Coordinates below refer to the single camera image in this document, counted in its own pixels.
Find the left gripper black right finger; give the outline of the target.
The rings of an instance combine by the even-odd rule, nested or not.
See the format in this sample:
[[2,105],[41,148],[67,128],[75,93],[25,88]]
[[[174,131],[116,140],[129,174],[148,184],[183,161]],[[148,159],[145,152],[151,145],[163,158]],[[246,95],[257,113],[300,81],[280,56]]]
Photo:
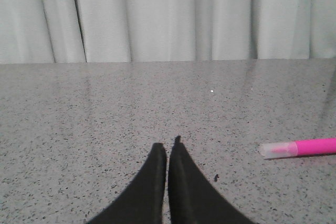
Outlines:
[[171,223],[252,223],[205,178],[180,136],[170,154],[168,196]]

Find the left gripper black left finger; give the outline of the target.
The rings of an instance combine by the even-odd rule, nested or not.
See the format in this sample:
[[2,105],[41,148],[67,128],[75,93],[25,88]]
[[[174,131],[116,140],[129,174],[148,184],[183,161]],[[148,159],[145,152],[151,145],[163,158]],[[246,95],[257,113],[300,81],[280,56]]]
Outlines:
[[89,223],[162,223],[166,151],[154,143],[148,157],[125,190]]

